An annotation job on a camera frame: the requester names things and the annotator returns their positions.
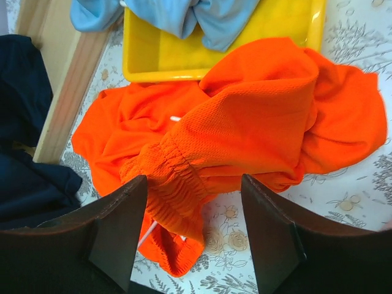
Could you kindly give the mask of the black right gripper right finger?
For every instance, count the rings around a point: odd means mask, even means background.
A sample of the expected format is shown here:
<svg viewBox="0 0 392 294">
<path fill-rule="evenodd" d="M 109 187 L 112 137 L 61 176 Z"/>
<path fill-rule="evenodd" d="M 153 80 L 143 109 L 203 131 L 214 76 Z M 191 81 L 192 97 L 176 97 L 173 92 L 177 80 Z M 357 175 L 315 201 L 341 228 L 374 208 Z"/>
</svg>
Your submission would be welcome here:
<svg viewBox="0 0 392 294">
<path fill-rule="evenodd" d="M 241 200 L 259 293 L 390 293 L 391 232 L 319 216 L 250 175 Z"/>
</svg>

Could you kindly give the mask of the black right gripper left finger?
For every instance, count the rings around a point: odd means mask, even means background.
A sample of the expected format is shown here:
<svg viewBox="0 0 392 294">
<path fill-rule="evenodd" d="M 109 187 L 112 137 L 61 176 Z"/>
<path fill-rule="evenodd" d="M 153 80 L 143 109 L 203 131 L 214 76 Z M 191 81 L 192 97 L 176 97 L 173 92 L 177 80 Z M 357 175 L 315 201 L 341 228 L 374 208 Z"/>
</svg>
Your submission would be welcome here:
<svg viewBox="0 0 392 294">
<path fill-rule="evenodd" d="M 1 232 L 2 293 L 127 293 L 146 176 L 35 228 Z"/>
</svg>

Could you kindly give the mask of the orange mesh shorts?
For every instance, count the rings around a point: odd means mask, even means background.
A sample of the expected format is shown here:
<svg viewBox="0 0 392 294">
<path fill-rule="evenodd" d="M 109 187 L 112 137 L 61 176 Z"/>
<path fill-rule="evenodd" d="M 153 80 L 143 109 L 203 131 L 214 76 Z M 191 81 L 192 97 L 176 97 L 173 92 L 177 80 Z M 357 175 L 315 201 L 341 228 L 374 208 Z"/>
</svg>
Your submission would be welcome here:
<svg viewBox="0 0 392 294">
<path fill-rule="evenodd" d="M 140 253 L 174 277 L 205 248 L 203 206 L 250 174 L 276 192 L 354 165 L 386 141 L 377 75 L 288 38 L 259 39 L 200 81 L 101 91 L 72 137 L 106 196 L 148 179 Z"/>
</svg>

